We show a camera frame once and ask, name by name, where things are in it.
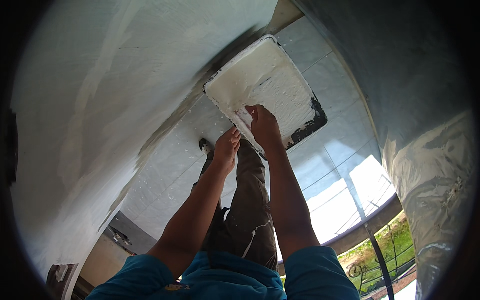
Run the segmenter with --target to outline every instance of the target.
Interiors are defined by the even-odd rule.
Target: shirt sleeve
[[[115,276],[94,288],[86,299],[137,299],[173,281],[172,273],[158,258],[148,254],[130,256]]]
[[[312,246],[285,261],[285,292],[289,300],[359,300],[360,296],[330,247]]]

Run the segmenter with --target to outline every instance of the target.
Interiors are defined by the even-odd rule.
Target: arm
[[[205,238],[223,190],[235,165],[240,132],[232,127],[216,142],[212,163],[190,196],[168,222],[162,236],[147,254],[157,257],[178,278],[190,265]]]
[[[319,246],[310,212],[283,147],[275,116],[261,105],[247,106],[252,133],[270,168],[270,209],[284,261],[295,251]]]

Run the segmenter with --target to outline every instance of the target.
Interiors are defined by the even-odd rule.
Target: brown pants
[[[213,151],[207,155],[200,177],[212,162],[213,155]],[[240,140],[237,155],[237,189],[230,213],[224,221],[227,209],[221,209],[219,200],[201,251],[227,251],[278,271],[265,167],[247,140]]]

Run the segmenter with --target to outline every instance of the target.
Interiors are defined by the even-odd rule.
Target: tiled floor
[[[322,129],[288,151],[317,237],[325,242],[358,223],[395,191],[379,163],[378,144],[363,102],[327,42],[305,17],[276,37],[328,117]],[[158,239],[205,162],[198,140],[205,137],[214,142],[230,126],[203,96],[158,146],[126,196],[122,212]],[[268,169],[265,178],[269,188]],[[235,188],[233,170],[222,193],[223,206],[230,205]]]

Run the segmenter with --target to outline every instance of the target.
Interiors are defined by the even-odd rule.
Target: person
[[[268,160],[271,201],[265,167],[235,127],[217,140],[215,149],[202,139],[207,160],[199,180],[158,242],[147,254],[127,258],[87,300],[360,298],[334,250],[317,240],[275,117],[261,105],[246,109]],[[227,208],[219,199],[237,153],[237,189],[224,220]],[[285,290],[274,228],[285,263]]]

